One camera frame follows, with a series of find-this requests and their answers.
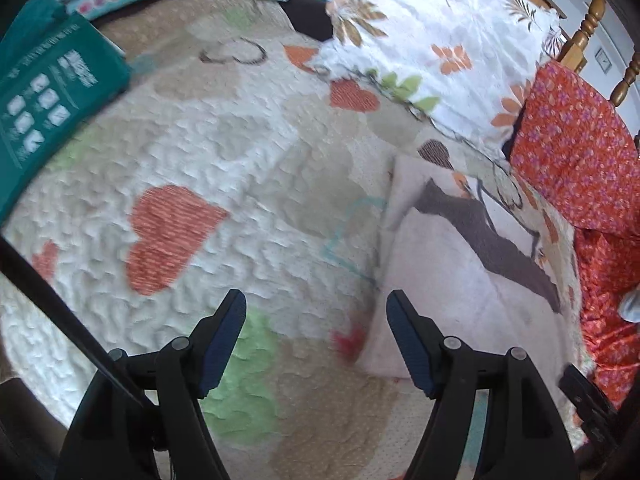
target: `red blanket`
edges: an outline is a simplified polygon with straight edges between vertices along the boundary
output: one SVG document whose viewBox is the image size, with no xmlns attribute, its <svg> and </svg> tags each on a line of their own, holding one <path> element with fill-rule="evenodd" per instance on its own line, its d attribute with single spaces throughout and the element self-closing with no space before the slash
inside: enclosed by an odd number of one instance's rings
<svg viewBox="0 0 640 480">
<path fill-rule="evenodd" d="M 617 406 L 640 368 L 638 325 L 618 315 L 640 282 L 640 163 L 615 108 L 552 61 L 536 75 L 511 165 L 576 227 L 580 324 L 594 382 Z"/>
</svg>

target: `heart pattern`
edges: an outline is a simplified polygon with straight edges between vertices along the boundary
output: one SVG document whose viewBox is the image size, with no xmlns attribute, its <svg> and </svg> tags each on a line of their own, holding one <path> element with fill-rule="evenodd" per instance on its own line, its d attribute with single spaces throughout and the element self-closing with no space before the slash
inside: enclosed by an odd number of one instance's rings
<svg viewBox="0 0 640 480">
<path fill-rule="evenodd" d="M 380 101 L 373 92 L 363 90 L 352 79 L 331 81 L 331 106 L 354 112 L 375 112 Z"/>
<path fill-rule="evenodd" d="M 53 278 L 58 263 L 58 246 L 52 240 L 47 240 L 40 253 L 31 257 L 33 268 L 48 282 Z"/>
<path fill-rule="evenodd" d="M 297 66 L 300 70 L 305 72 L 314 73 L 308 66 L 305 65 L 317 52 L 316 48 L 309 48 L 306 46 L 295 45 L 283 45 L 284 53 L 292 65 Z"/>
<path fill-rule="evenodd" d="M 170 285 L 228 212 L 186 187 L 147 189 L 131 213 L 140 237 L 129 251 L 129 286 L 150 296 Z"/>
</svg>

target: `black cable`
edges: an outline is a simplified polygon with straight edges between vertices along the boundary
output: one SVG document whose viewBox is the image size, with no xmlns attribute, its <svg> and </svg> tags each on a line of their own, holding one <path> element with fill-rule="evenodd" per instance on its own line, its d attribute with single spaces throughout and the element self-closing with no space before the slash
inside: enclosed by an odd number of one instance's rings
<svg viewBox="0 0 640 480">
<path fill-rule="evenodd" d="M 12 245 L 0 236 L 0 272 L 18 290 L 33 301 L 55 326 L 91 361 L 111 383 L 146 412 L 156 407 L 135 385 L 133 380 L 115 367 L 100 343 L 71 312 L 56 291 L 31 267 Z"/>
</svg>

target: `floral pillow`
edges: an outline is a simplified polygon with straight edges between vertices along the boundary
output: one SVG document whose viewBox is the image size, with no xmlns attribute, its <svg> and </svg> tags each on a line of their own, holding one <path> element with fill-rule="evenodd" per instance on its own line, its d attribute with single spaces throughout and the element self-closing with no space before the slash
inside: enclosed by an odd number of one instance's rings
<svg viewBox="0 0 640 480">
<path fill-rule="evenodd" d="M 333 0 L 327 13 L 334 38 L 310 66 L 368 76 L 492 160 L 559 31 L 554 10 L 527 0 Z"/>
</svg>

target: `wooden bed post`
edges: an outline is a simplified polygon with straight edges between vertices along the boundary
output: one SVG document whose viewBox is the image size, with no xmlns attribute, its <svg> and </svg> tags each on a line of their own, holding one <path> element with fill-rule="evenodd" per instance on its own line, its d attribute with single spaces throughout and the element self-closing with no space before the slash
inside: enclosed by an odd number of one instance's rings
<svg viewBox="0 0 640 480">
<path fill-rule="evenodd" d="M 605 0 L 591 1 L 589 10 L 580 24 L 580 29 L 564 44 L 558 56 L 558 61 L 561 64 L 573 71 L 578 68 L 584 57 L 584 50 L 587 48 L 589 38 L 593 35 L 606 9 L 607 3 Z"/>
<path fill-rule="evenodd" d="M 611 102 L 611 104 L 613 104 L 615 107 L 620 106 L 622 104 L 622 101 L 625 100 L 626 93 L 629 92 L 630 86 L 634 83 L 636 77 L 639 74 L 640 52 L 635 52 L 628 68 L 625 70 L 625 76 L 622 78 L 622 81 L 620 81 L 613 89 L 609 102 Z"/>
</svg>

